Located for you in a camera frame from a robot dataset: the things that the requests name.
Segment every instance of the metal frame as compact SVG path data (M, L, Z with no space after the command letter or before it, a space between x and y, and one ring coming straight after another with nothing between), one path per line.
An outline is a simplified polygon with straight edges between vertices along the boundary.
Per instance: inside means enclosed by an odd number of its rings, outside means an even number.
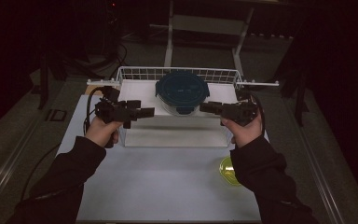
M11 154L8 156L5 163L2 164L2 166L0 167L0 194L4 190L7 181L13 175L14 170L19 165L21 155L25 151L25 148L28 146L29 141L33 137L33 134L36 131L38 125L48 115L49 109L51 108L58 94L60 93L62 86L63 86L63 82L55 82L54 87L50 86L51 87L50 97L46 99L43 108L35 112L34 117L30 121L30 124L26 127L21 138L18 140L17 144L13 147Z
M284 103L284 105L286 106L286 109L288 111L292 111L292 109L287 103ZM288 115L290 116L290 119L293 124L295 124L295 126L297 127L297 133L301 136L302 144L306 149L310 172L312 173L316 187L318 188L320 196L324 202L324 207L330 218L330 221L333 224L345 224L346 221L337 206L334 194L330 189L326 178L324 177L324 172L322 171L322 168L313 152L313 148L310 145L310 141L305 135L304 130L301 127L297 126L296 117L292 113L288 113Z
M238 35L240 37L240 40L238 42L237 47L232 49L232 57L234 60L235 68L243 76L240 52L254 11L255 9L253 7L249 9L246 21L234 21L234 20L202 18L202 17L185 16L185 15L175 15L173 13L173 0L171 0L170 17L168 19L168 44L165 53L164 66L171 67L172 64L173 29L213 33L213 34Z

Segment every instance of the hand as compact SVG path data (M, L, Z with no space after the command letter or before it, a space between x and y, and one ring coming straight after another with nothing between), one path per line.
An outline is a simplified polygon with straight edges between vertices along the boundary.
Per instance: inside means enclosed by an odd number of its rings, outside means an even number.
M234 137L231 139L231 143L237 144L238 147L247 145L261 135L262 127L260 113L258 113L257 117L255 117L252 122L248 123L244 127L230 119L221 118L221 120L222 123L234 134Z
M97 144L100 147L106 146L111 136L113 136L113 143L118 142L118 127L120 127L122 122L110 122L105 124L103 120L95 117L89 129L86 132L85 137Z

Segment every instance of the white table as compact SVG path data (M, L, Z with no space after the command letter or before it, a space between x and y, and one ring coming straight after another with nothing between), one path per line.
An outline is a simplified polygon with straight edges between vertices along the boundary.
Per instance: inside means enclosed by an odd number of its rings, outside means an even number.
M83 135L88 95L79 99L58 153ZM94 105L98 97L93 98ZM254 194L231 186L219 164L233 148L123 147L85 184L78 220L111 222L259 222Z

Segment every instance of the person's left hand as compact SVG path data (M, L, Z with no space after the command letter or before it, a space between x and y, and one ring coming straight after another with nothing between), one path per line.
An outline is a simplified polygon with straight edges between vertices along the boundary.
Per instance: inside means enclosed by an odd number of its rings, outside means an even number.
M105 124L103 120L98 117L95 117L89 129L86 132L85 137L97 144L100 147L106 146L111 136L113 136L113 143L118 142L118 127L120 127L123 122L110 122Z

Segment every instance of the black sleeve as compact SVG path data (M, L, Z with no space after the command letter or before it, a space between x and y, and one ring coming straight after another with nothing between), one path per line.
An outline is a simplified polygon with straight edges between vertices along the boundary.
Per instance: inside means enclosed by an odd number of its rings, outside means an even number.
M84 137L74 148L56 157L48 172L31 188L30 198L16 206L7 223L75 223L83 196L83 184L106 155Z
M284 156L263 136L230 153L235 176L255 194L264 224L318 223L310 208L297 198L296 183L284 172Z

